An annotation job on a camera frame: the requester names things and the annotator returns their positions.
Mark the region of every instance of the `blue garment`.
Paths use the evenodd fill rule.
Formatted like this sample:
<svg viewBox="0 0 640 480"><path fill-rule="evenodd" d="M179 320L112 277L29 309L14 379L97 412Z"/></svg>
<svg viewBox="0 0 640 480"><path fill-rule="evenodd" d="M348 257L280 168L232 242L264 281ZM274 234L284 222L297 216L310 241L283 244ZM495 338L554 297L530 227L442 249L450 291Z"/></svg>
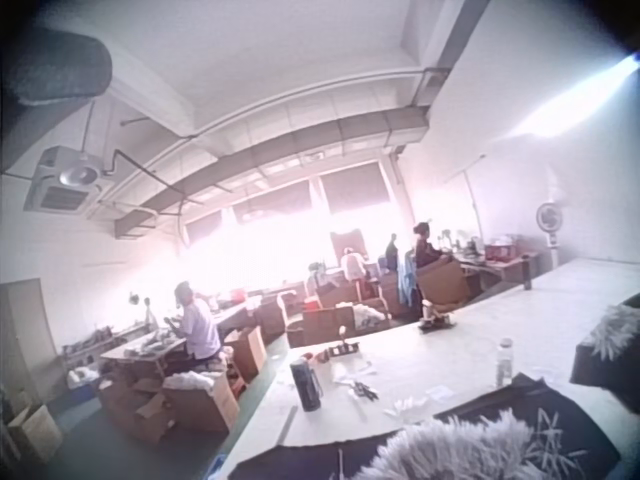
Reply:
<svg viewBox="0 0 640 480"><path fill-rule="evenodd" d="M400 303L412 306L413 290L416 288L416 263L413 251L409 250L404 257L398 256L398 295Z"/></svg>

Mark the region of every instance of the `ceiling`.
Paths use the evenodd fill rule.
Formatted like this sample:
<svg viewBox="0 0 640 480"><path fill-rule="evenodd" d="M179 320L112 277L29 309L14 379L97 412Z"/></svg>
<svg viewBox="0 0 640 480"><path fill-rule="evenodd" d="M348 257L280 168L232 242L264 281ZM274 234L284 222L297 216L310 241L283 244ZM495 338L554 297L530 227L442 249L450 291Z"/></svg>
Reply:
<svg viewBox="0 0 640 480"><path fill-rule="evenodd" d="M70 0L52 3L39 22L98 38L111 53L113 81L95 114L106 119L91 122L104 137L105 162L120 148L175 183L301 128L430 105L488 1ZM68 120L82 124L81 112ZM13 173L30 175L36 163L21 161ZM261 190L277 184L276 175L309 175L299 168L292 176L293 168L283 159L228 183ZM114 180L109 201L139 205L164 188L126 163ZM233 196L215 188L199 194L216 205Z"/></svg>

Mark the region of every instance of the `plastic bottle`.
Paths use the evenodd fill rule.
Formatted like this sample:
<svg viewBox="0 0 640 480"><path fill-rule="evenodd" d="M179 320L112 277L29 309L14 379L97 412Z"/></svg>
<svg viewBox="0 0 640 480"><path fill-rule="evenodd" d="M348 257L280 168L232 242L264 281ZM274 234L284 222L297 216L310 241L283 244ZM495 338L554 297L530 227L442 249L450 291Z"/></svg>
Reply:
<svg viewBox="0 0 640 480"><path fill-rule="evenodd" d="M496 367L496 387L502 388L511 383L513 377L513 340L503 338L498 345Z"/></svg>

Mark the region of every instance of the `door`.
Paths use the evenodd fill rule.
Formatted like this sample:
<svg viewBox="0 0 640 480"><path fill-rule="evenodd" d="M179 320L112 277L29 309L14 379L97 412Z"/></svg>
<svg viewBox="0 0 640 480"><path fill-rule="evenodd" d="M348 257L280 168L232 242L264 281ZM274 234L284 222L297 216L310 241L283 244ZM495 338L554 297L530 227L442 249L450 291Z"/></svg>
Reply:
<svg viewBox="0 0 640 480"><path fill-rule="evenodd" d="M20 392L34 402L64 393L66 371L58 356L44 309L40 280L0 285L2 383L20 406Z"/></svg>

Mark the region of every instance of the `hair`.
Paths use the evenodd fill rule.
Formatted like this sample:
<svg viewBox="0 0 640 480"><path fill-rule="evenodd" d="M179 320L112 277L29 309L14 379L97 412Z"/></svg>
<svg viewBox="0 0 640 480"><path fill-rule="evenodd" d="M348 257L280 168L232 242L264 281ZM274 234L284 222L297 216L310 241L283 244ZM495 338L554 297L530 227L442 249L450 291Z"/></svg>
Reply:
<svg viewBox="0 0 640 480"><path fill-rule="evenodd" d="M193 295L193 290L189 286L189 282L180 282L174 290L177 299L182 299Z"/></svg>
<svg viewBox="0 0 640 480"><path fill-rule="evenodd" d="M430 228L427 222L420 222L415 227L413 227L413 233L416 235L424 235L425 233L429 233Z"/></svg>

